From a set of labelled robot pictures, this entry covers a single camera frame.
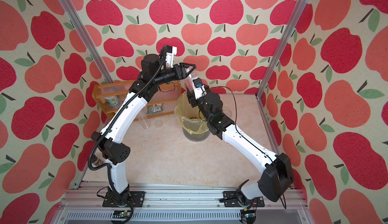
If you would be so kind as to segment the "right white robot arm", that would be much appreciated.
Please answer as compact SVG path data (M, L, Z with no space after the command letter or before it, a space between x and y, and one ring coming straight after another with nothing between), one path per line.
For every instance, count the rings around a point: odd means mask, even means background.
M193 108L199 108L211 134L237 149L261 174L259 180L247 180L237 188L239 204L249 206L253 199L266 197L272 202L280 199L286 208L286 201L282 196L294 182L290 158L284 153L278 155L266 149L246 135L236 122L223 112L220 96L206 86L201 89L187 89L187 97Z

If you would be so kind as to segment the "short clear jar with beans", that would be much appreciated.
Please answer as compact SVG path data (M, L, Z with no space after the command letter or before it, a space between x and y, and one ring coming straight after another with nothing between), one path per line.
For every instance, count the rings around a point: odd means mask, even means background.
M196 79L197 73L193 71L186 79L185 79L185 89L187 92L193 92L196 88L194 84L194 79Z

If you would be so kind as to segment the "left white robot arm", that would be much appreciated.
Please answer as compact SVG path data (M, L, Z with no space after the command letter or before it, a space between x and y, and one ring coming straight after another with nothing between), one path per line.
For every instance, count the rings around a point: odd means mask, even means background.
M92 171L106 167L108 193L103 197L104 207L129 207L135 202L129 192L125 161L130 147L122 143L123 137L137 115L158 92L160 85L186 79L194 72L194 64L170 64L171 55L147 55L141 62L142 71L129 88L128 94L110 122L92 134L95 143L89 158L88 168Z

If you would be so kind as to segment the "tall clear jar with beans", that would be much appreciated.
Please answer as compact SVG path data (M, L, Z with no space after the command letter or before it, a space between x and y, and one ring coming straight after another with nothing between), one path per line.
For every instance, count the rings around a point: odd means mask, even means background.
M149 129L150 128L150 123L149 123L149 119L147 118L146 115L140 115L139 116L139 122L141 123L141 126L144 128L144 129Z

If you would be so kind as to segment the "glass jar with mung beans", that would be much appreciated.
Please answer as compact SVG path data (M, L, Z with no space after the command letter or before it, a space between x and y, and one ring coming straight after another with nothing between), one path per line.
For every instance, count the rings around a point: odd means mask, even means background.
M233 117L233 112L229 108L223 109L223 113L228 116L229 118Z

